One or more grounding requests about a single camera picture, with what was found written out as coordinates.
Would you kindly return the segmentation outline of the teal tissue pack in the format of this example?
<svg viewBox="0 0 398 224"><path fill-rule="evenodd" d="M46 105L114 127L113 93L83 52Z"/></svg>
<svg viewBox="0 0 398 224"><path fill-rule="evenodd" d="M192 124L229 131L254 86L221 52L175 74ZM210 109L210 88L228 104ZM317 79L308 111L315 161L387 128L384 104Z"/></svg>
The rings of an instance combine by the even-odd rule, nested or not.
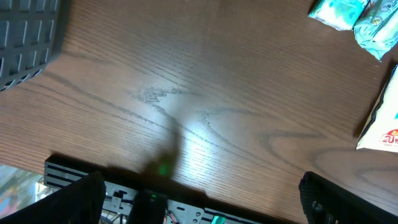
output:
<svg viewBox="0 0 398 224"><path fill-rule="evenodd" d="M338 31L351 30L368 4L369 0L319 0L308 17Z"/></svg>

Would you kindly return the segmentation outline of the yellow snack chip bag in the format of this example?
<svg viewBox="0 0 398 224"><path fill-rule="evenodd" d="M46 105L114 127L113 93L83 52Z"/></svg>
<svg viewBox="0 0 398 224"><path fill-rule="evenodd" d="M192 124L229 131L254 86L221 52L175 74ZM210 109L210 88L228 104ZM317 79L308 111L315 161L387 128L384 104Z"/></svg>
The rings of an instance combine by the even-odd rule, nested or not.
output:
<svg viewBox="0 0 398 224"><path fill-rule="evenodd" d="M359 136L356 150L359 149L397 152L397 65Z"/></svg>

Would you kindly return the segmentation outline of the mint green wipes pack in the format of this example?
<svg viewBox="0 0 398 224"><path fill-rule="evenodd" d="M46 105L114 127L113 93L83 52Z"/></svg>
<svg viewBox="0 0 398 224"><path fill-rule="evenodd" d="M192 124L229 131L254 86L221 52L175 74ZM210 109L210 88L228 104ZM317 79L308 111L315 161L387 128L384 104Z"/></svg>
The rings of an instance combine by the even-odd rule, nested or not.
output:
<svg viewBox="0 0 398 224"><path fill-rule="evenodd" d="M381 60L397 44L397 0L372 0L356 21L358 45Z"/></svg>

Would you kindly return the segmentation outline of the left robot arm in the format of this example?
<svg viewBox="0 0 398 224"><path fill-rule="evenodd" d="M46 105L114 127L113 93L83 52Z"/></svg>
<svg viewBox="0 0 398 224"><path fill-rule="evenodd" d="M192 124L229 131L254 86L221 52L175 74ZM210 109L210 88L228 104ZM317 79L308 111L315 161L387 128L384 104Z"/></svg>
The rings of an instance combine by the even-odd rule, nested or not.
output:
<svg viewBox="0 0 398 224"><path fill-rule="evenodd" d="M299 184L309 223L397 223L397 216L365 201L314 172ZM103 176L94 172L48 197L1 219L1 223L98 223L105 200ZM128 223L163 223L167 202L140 191L132 201Z"/></svg>

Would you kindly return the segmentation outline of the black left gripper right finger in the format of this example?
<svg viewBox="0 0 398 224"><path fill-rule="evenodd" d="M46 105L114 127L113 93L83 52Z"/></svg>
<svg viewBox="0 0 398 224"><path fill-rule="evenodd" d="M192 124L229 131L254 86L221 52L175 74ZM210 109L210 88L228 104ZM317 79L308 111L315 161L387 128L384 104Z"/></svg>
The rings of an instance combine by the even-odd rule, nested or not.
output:
<svg viewBox="0 0 398 224"><path fill-rule="evenodd" d="M300 201L310 224L397 223L393 215L308 171L299 183Z"/></svg>

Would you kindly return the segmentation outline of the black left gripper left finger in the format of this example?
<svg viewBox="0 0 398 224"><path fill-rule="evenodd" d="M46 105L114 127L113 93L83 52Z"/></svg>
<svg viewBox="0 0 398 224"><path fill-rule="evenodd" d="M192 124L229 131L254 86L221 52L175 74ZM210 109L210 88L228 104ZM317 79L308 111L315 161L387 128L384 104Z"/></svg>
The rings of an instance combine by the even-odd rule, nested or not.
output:
<svg viewBox="0 0 398 224"><path fill-rule="evenodd" d="M12 215L1 224L98 224L106 195L100 172L93 172Z"/></svg>

